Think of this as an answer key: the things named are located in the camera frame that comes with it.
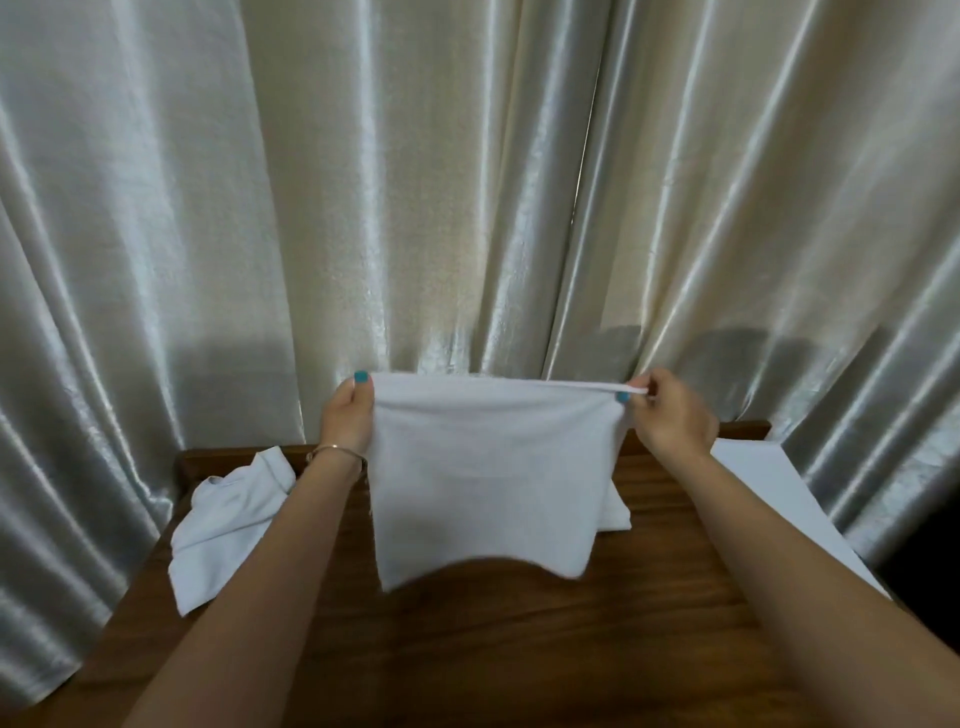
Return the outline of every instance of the hand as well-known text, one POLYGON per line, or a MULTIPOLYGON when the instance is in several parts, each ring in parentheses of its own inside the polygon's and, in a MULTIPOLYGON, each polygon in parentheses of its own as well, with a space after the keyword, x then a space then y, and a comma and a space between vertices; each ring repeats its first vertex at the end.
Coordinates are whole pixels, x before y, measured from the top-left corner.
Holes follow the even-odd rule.
POLYGON ((361 455, 373 434, 373 381, 366 372, 344 379, 324 405, 320 444, 340 445, 361 455))
POLYGON ((627 383, 647 387, 646 395, 631 395, 628 406, 636 436, 667 470, 687 458, 709 454, 720 425, 700 395, 665 369, 627 383))

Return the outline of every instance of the white towel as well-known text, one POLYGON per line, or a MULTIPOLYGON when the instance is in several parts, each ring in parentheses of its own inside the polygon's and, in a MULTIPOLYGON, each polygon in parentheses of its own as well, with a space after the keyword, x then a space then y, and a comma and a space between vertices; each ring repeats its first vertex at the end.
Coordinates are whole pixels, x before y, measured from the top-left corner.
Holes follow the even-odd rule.
POLYGON ((280 448, 258 452, 227 477, 197 486, 190 512, 171 539, 177 610, 193 611, 216 596, 253 551, 297 477, 280 448))
POLYGON ((629 528, 611 473, 620 384, 374 374, 373 540, 389 591, 508 557, 576 578, 598 529, 629 528))

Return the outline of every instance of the left hand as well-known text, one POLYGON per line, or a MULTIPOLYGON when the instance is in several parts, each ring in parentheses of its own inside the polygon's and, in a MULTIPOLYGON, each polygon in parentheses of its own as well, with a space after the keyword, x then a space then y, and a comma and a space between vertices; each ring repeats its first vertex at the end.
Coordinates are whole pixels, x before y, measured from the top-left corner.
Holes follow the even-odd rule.
POLYGON ((373 380, 366 372, 344 379, 324 405, 320 445, 339 445, 364 454, 373 434, 373 380))

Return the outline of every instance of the forearm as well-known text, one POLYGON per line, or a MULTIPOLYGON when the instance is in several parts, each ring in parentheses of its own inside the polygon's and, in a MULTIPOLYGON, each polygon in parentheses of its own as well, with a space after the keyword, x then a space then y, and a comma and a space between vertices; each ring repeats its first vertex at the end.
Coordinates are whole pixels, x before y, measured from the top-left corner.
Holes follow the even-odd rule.
POLYGON ((840 725, 960 722, 960 660, 712 457, 671 468, 771 639, 840 725))
POLYGON ((137 701, 128 728, 279 724, 355 461, 325 451, 137 701))

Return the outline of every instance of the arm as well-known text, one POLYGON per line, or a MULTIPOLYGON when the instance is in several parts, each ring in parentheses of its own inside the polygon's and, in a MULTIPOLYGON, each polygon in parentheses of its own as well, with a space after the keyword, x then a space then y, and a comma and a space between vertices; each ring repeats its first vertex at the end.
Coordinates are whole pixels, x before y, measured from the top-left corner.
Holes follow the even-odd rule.
POLYGON ((636 432, 690 495, 713 544, 813 700, 841 726, 960 725, 960 658, 710 456, 716 419, 665 370, 631 382, 636 432))
MULTIPOLYGON (((373 384, 357 373, 324 408, 321 443, 363 452, 373 384)), ((260 543, 187 633, 124 723, 125 728, 275 726, 313 618, 350 486, 348 453, 322 450, 260 543)))

